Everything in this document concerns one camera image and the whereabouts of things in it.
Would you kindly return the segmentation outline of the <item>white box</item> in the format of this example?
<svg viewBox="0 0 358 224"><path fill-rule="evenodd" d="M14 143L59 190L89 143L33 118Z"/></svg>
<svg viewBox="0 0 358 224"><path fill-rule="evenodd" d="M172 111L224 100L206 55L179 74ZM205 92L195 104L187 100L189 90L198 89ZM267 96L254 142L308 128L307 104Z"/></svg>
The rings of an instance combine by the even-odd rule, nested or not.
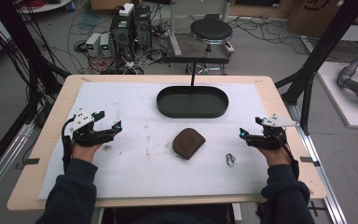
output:
<svg viewBox="0 0 358 224"><path fill-rule="evenodd" d="M126 3L121 10L118 12L120 16L128 17L134 10L134 4Z"/></svg>

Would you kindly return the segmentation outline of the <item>black round stool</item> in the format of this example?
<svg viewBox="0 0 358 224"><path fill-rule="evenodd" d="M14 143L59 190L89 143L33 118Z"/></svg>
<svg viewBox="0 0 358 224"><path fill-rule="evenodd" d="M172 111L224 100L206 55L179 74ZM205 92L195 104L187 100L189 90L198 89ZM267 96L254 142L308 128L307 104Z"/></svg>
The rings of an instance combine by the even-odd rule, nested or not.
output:
<svg viewBox="0 0 358 224"><path fill-rule="evenodd" d="M225 45L232 38L232 28L224 21L219 19L201 19L191 23L190 25L191 36L206 45L204 51L204 58L209 59L212 51L212 45ZM222 63L218 63L216 66L212 66L210 63L186 64L186 72L188 74L193 71L196 74L216 73L220 75L225 74L225 66Z"/></svg>

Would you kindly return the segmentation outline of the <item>person's left hand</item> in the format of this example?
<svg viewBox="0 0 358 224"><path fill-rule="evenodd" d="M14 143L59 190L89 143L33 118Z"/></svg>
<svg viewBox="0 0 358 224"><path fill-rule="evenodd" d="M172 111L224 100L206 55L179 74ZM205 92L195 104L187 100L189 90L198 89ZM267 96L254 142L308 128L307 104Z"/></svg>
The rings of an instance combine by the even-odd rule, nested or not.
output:
<svg viewBox="0 0 358 224"><path fill-rule="evenodd" d="M101 145L83 147L78 143L74 143L72 146L72 158L92 163L94 155L100 147Z"/></svg>

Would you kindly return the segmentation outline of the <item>white table mat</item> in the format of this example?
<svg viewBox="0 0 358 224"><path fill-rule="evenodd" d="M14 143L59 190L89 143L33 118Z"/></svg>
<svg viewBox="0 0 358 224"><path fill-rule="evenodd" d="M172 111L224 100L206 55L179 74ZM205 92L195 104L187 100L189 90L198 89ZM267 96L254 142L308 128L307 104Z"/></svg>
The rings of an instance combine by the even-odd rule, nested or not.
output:
<svg viewBox="0 0 358 224"><path fill-rule="evenodd" d="M122 131L99 149L94 158L100 199L156 198L257 194L266 184L264 157L239 137L240 128L262 131L255 117L265 114L253 84L220 85L228 97L226 113L216 119L171 119L157 108L163 85L156 83L86 82L71 111L103 111L97 131L117 121ZM190 160L178 156L172 142L185 128L206 140ZM226 154L235 164L228 166Z"/></svg>

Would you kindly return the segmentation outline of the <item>aluminium rail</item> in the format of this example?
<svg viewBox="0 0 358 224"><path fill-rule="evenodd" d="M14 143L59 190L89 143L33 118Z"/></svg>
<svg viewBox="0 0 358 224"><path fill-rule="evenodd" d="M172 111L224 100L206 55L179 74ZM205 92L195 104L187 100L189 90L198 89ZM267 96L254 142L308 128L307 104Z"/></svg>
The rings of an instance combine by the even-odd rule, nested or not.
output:
<svg viewBox="0 0 358 224"><path fill-rule="evenodd" d="M311 211L314 215L325 211L330 224L348 224L311 137L301 126L296 126L295 130L296 139L290 142L290 146L299 161L300 179L310 188ZM312 157L321 166L302 162L300 157Z"/></svg>
<svg viewBox="0 0 358 224"><path fill-rule="evenodd" d="M27 143L34 131L34 124L23 124L14 134L8 145L4 147L4 153L0 157L0 182L4 179L10 166L16 160L22 148Z"/></svg>

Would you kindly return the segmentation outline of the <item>black oval tray with T-stand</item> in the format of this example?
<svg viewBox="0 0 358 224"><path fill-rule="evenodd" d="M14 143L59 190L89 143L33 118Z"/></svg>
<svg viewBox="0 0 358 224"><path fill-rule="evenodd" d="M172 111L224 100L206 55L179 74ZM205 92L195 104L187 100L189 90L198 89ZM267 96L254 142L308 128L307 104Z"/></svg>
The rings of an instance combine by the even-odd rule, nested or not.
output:
<svg viewBox="0 0 358 224"><path fill-rule="evenodd" d="M192 63L195 69L198 63L225 65L229 59L164 57L160 61L168 64ZM173 119L214 119L226 113L229 104L226 93L213 86L196 86L194 69L188 86L169 86L158 93L157 108L162 115Z"/></svg>

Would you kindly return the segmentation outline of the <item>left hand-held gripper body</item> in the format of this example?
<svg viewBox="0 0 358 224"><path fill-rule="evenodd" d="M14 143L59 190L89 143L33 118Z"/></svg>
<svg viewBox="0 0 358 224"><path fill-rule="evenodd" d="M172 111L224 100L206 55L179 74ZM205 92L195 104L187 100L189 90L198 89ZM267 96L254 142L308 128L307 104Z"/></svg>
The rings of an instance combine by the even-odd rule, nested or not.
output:
<svg viewBox="0 0 358 224"><path fill-rule="evenodd" d="M108 136L105 133L107 130L94 130L95 121L91 114L83 109L77 111L72 125L73 140L83 147L92 147L113 141L115 137Z"/></svg>

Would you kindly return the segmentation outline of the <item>black metal frame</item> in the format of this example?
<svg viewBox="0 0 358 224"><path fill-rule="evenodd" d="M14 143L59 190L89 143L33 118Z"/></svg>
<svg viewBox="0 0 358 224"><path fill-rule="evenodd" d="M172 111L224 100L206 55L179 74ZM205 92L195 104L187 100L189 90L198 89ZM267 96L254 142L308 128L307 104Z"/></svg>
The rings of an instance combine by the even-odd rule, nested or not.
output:
<svg viewBox="0 0 358 224"><path fill-rule="evenodd" d="M288 90L282 94L283 101L288 105L296 105L299 96L303 95L299 125L305 135L310 134L309 114L313 80L324 61L349 30L357 16L358 0L344 0L337 15L332 19L300 69L291 76L275 83L277 89L289 84Z"/></svg>
<svg viewBox="0 0 358 224"><path fill-rule="evenodd" d="M70 73L42 54L26 27L15 0L0 0L0 22L11 37L8 40L0 31L0 46L25 82L27 90L26 106L0 141L1 159L15 133L36 116L37 104L44 97L53 96L61 90L62 84L58 81L58 76L66 79Z"/></svg>

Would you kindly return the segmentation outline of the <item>white platform board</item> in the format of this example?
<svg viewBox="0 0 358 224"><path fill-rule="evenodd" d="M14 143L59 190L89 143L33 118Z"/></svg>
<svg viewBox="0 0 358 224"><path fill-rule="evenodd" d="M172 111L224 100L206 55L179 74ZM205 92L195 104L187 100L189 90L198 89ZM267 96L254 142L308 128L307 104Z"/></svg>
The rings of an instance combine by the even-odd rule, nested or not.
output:
<svg viewBox="0 0 358 224"><path fill-rule="evenodd" d="M338 74L345 66L346 63L325 62L318 71L318 78L346 126L358 128L358 97L354 92L342 89L337 84Z"/></svg>

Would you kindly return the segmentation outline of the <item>person's lap dark clothing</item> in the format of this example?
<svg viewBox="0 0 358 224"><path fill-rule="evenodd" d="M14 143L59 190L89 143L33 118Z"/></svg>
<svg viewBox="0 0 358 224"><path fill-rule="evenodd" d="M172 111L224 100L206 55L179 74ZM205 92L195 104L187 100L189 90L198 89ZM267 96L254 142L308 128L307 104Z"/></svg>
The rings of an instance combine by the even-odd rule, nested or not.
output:
<svg viewBox="0 0 358 224"><path fill-rule="evenodd" d="M104 208L101 224L236 224L231 203Z"/></svg>

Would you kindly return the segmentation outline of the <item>brown pouch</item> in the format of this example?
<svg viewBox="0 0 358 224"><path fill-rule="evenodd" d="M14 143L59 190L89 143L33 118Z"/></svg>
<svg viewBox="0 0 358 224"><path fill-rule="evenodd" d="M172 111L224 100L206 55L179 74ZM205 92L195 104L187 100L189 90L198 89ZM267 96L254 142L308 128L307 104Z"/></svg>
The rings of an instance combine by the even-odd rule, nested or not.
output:
<svg viewBox="0 0 358 224"><path fill-rule="evenodd" d="M175 136L172 149L181 158L190 160L205 142L205 138L195 129L185 128Z"/></svg>

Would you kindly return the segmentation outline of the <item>cardboard box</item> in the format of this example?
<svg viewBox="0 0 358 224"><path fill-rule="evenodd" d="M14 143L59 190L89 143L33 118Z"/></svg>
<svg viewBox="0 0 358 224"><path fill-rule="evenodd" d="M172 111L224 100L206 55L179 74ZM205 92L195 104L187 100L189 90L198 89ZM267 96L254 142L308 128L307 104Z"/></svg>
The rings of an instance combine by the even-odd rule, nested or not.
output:
<svg viewBox="0 0 358 224"><path fill-rule="evenodd" d="M346 0L294 0L287 26L291 32L323 32Z"/></svg>

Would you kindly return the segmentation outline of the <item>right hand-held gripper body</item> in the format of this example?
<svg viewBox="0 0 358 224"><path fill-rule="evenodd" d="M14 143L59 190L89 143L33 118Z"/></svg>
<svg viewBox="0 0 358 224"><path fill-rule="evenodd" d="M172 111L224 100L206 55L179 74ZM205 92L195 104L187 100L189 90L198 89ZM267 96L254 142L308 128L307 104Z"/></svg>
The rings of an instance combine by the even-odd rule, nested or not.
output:
<svg viewBox="0 0 358 224"><path fill-rule="evenodd" d="M250 147L276 150L287 143L286 127L298 126L297 121L273 114L263 122L262 135L249 134L246 144Z"/></svg>

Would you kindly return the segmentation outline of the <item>white table leg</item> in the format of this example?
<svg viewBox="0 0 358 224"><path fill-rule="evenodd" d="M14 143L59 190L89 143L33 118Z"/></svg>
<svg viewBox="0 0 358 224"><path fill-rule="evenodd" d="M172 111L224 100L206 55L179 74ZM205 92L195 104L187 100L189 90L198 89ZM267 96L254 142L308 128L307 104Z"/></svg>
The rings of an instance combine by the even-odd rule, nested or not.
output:
<svg viewBox="0 0 358 224"><path fill-rule="evenodd" d="M175 35L175 4L176 0L170 0L170 31L169 39L175 56L181 56L182 51Z"/></svg>

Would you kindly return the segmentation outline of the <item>person's right hand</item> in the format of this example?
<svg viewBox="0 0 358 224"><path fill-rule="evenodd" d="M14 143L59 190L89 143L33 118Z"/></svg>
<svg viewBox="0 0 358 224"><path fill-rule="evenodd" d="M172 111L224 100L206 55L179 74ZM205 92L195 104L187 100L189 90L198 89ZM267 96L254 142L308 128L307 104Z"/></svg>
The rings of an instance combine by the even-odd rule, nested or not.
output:
<svg viewBox="0 0 358 224"><path fill-rule="evenodd" d="M289 155L283 147L276 150L260 148L259 152L265 157L268 167L283 164L289 165L291 163Z"/></svg>

